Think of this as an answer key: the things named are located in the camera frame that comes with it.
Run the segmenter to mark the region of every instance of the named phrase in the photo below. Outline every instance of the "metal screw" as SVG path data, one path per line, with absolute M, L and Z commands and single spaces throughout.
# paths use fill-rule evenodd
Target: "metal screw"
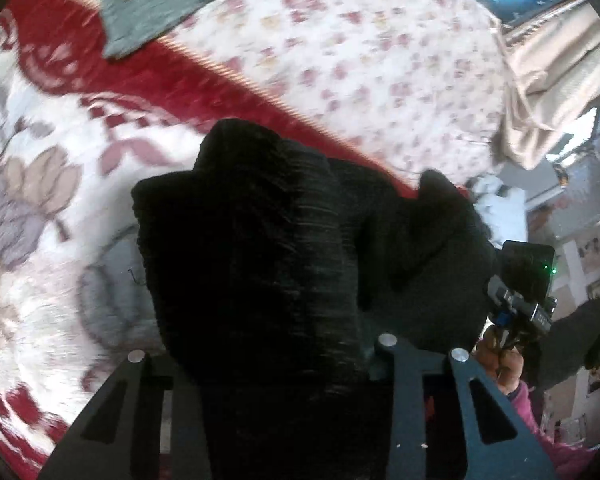
M 451 351 L 451 357 L 456 361 L 464 363 L 469 359 L 469 352 L 467 352 L 464 348 L 454 348 Z
M 142 350 L 132 350 L 126 358 L 130 363 L 139 363 L 144 359 L 144 352 Z
M 378 342 L 382 346 L 396 346 L 398 344 L 398 338 L 393 334 L 384 333 L 379 335 Z

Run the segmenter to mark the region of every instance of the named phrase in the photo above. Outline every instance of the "wall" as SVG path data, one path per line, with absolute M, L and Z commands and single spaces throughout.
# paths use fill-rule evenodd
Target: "wall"
M 600 226 L 596 228 L 600 240 Z M 568 316 L 576 307 L 587 301 L 587 285 L 600 278 L 600 267 L 584 273 L 578 255 L 575 241 L 565 243 L 558 248 L 557 254 L 561 255 L 562 265 L 558 266 L 558 274 L 554 280 L 552 294 L 558 298 L 556 319 Z M 600 389 L 587 395 L 589 387 L 589 372 L 581 368 L 575 378 L 552 388 L 554 398 L 555 417 L 569 418 L 569 406 L 573 399 L 571 417 L 586 416 L 587 420 L 587 446 L 600 443 Z

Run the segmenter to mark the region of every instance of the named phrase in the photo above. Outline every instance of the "curtain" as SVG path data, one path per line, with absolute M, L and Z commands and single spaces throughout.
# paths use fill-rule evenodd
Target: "curtain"
M 600 19 L 585 0 L 508 34 L 503 151 L 526 170 L 560 141 L 600 95 Z

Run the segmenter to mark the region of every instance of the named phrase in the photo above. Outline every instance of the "person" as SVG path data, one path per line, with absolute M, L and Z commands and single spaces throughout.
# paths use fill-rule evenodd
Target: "person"
M 474 358 L 484 367 L 487 375 L 496 381 L 498 389 L 509 398 L 526 427 L 551 459 L 560 480 L 579 478 L 595 456 L 595 451 L 554 442 L 540 430 L 531 411 L 528 386 L 521 379 L 525 363 L 522 354 L 516 348 L 498 351 L 494 329 L 490 327 L 476 345 Z

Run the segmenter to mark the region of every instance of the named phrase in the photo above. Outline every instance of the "floral bedspread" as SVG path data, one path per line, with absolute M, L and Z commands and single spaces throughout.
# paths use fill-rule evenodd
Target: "floral bedspread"
M 474 0 L 218 0 L 119 62 L 98 0 L 0 14 L 0 452 L 24 480 L 133 348 L 160 351 L 130 188 L 238 116 L 405 184 L 493 167 Z

